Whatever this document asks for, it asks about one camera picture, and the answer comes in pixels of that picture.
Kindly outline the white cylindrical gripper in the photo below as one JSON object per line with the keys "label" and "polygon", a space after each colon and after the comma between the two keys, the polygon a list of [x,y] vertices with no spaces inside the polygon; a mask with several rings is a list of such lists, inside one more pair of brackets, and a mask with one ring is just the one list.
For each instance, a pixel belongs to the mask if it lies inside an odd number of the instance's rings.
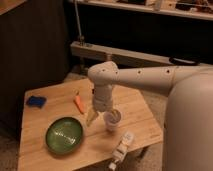
{"label": "white cylindrical gripper", "polygon": [[[112,85],[95,85],[92,98],[92,104],[96,111],[91,110],[86,119],[87,126],[90,126],[92,122],[99,116],[98,112],[109,111],[113,106],[112,100]],[[116,109],[111,110],[111,114],[114,118],[120,117],[119,111]]]}

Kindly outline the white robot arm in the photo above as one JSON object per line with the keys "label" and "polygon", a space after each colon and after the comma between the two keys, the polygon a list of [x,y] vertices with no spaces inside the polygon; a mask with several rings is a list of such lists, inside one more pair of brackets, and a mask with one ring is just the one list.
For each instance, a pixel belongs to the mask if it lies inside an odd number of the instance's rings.
{"label": "white robot arm", "polygon": [[213,66],[120,69],[108,61],[88,78],[100,112],[112,107],[114,85],[165,95],[162,171],[213,171]]}

